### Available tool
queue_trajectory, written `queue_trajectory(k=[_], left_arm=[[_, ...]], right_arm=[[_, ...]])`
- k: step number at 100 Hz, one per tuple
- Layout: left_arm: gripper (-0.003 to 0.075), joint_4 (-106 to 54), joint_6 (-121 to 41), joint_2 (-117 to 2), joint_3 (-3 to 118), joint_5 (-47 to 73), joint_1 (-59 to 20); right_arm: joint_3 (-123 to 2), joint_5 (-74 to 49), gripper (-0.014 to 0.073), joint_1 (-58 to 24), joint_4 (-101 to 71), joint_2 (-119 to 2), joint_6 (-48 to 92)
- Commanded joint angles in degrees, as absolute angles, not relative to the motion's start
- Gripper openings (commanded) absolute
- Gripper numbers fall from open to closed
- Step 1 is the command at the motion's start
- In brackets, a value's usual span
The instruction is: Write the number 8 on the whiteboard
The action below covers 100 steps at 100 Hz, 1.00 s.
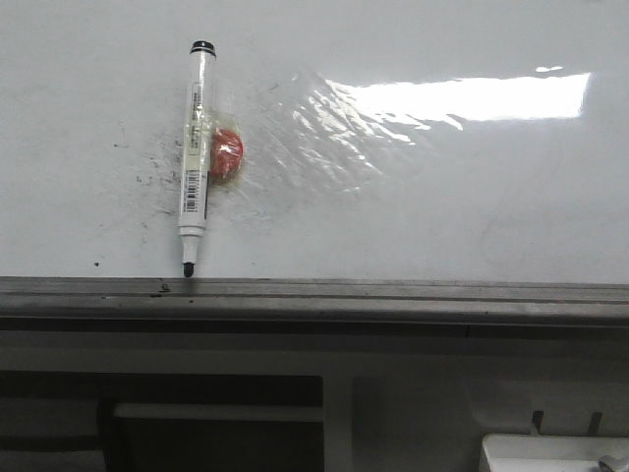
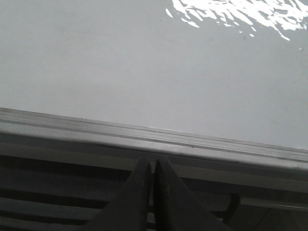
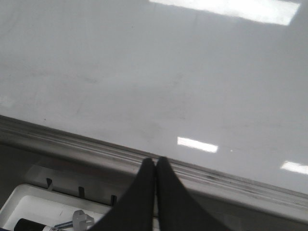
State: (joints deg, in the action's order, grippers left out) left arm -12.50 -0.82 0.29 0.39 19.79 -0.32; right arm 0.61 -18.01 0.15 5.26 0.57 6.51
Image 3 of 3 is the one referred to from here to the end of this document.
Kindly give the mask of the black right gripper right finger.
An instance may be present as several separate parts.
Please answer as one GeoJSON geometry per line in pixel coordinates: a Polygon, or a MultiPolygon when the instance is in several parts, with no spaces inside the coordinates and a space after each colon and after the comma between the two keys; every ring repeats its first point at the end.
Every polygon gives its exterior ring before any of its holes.
{"type": "Polygon", "coordinates": [[[228,231],[189,194],[166,157],[156,164],[158,219],[162,231],[228,231]]]}

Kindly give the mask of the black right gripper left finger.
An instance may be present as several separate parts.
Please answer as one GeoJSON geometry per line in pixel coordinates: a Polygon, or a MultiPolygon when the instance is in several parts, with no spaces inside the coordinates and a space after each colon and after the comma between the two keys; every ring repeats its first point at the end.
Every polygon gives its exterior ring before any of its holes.
{"type": "Polygon", "coordinates": [[[151,231],[154,215],[154,162],[142,161],[140,169],[120,200],[91,231],[151,231]]]}

